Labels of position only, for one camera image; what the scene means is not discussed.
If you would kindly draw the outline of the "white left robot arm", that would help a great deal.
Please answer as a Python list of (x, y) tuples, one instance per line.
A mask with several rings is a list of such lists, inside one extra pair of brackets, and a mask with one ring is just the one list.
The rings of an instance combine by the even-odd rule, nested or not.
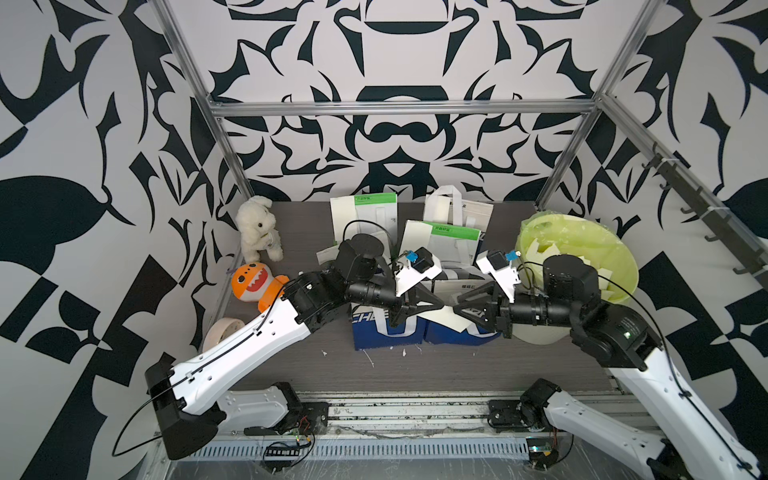
[(356, 234), (334, 260), (290, 280), (264, 313), (223, 342), (185, 362), (149, 367), (145, 379), (167, 456), (178, 460), (202, 449), (236, 417), (220, 404), (233, 385), (322, 326), (351, 319), (353, 306), (384, 309), (394, 326), (443, 307), (423, 284), (442, 270), (434, 254), (420, 247), (391, 269), (383, 253), (381, 241)]

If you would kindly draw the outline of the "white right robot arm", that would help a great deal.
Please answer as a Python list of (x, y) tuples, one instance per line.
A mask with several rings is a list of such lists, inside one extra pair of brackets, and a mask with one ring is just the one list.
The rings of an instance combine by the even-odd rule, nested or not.
[(516, 326), (566, 327), (571, 341), (619, 380), (660, 428), (645, 434), (538, 379), (510, 406), (492, 406), (496, 430), (568, 432), (644, 479), (764, 479), (767, 467), (713, 415), (682, 377), (651, 315), (601, 297), (602, 275), (572, 255), (541, 263), (543, 290), (519, 292), (516, 253), (476, 259), (492, 281), (460, 296), (456, 314), (509, 338)]

